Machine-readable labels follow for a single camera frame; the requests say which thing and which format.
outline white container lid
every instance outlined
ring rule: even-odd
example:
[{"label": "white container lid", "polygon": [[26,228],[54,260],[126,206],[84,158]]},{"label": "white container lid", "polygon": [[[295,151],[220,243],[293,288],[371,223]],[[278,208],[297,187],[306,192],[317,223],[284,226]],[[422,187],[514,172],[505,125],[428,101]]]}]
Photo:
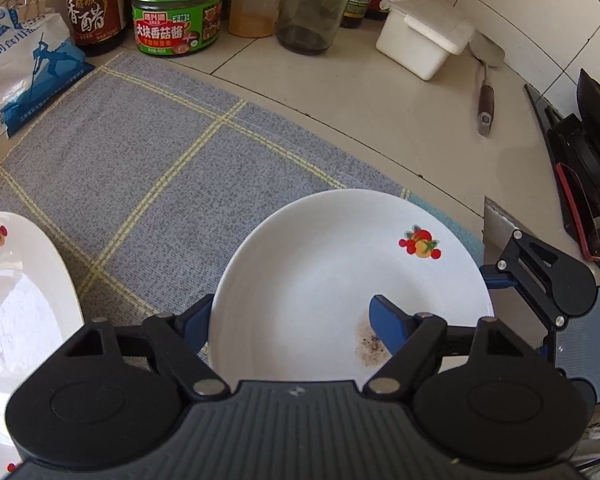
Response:
[{"label": "white container lid", "polygon": [[475,27],[445,0],[383,0],[380,7],[399,10],[404,23],[452,54],[474,36]]}]

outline brown stain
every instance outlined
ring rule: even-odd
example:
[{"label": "brown stain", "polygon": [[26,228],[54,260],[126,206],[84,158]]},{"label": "brown stain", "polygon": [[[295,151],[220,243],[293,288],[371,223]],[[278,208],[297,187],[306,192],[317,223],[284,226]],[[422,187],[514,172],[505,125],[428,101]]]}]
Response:
[{"label": "brown stain", "polygon": [[358,337],[356,355],[363,365],[370,368],[377,367],[384,364],[390,357],[384,343],[371,328],[366,316],[361,317],[358,321],[356,335]]}]

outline white and blue bag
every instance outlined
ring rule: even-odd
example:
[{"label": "white and blue bag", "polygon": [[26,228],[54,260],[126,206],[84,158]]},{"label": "white and blue bag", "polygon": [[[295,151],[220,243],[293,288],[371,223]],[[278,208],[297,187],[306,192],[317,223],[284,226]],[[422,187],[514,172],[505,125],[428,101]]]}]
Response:
[{"label": "white and blue bag", "polygon": [[60,14],[21,23],[16,10],[0,7],[0,130],[8,136],[91,70]]}]

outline plate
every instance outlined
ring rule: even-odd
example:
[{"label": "plate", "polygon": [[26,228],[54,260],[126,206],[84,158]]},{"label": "plate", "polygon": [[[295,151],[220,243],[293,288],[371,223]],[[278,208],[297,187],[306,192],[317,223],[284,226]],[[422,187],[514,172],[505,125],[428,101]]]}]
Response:
[{"label": "plate", "polygon": [[356,380],[390,357],[368,321],[383,294],[451,325],[493,316],[474,260],[442,223],[404,199],[343,189],[293,202],[240,245],[220,280],[210,362],[240,380]]},{"label": "plate", "polygon": [[54,245],[26,218],[0,212],[0,478],[21,460],[4,423],[10,395],[83,323]]}]

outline white plastic container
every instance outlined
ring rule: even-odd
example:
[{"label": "white plastic container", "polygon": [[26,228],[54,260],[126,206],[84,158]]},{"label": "white plastic container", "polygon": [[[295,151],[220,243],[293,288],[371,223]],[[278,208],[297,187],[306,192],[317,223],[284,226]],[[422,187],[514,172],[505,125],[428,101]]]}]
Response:
[{"label": "white plastic container", "polygon": [[449,54],[460,54],[475,27],[444,0],[383,0],[389,16],[376,48],[428,81]]}]

